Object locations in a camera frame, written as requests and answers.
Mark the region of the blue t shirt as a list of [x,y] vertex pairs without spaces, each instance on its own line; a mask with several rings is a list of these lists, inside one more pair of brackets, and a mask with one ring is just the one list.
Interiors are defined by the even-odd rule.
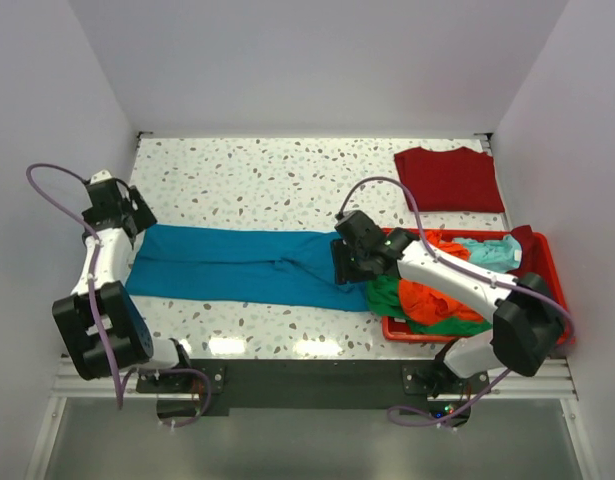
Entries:
[[366,312],[365,285],[335,283],[334,232],[155,225],[133,261],[134,296]]

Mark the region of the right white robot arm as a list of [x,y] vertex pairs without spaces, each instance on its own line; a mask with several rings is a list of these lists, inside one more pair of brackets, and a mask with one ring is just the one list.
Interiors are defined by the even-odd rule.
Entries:
[[422,375],[446,393],[493,368],[534,376],[566,331],[567,311],[539,275],[491,272],[447,254],[423,231],[381,229],[360,210],[337,215],[331,250],[339,284],[388,275],[418,283],[477,313],[490,330],[449,343]]

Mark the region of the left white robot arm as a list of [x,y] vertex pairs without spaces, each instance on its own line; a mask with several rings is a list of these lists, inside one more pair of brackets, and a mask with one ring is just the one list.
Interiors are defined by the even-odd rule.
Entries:
[[130,298],[125,283],[129,259],[156,217],[134,186],[107,171],[85,182],[91,206],[82,212],[86,258],[70,295],[54,302],[52,315],[81,378],[107,378],[122,372],[159,370],[172,392],[187,390],[194,368],[183,345],[155,338]]

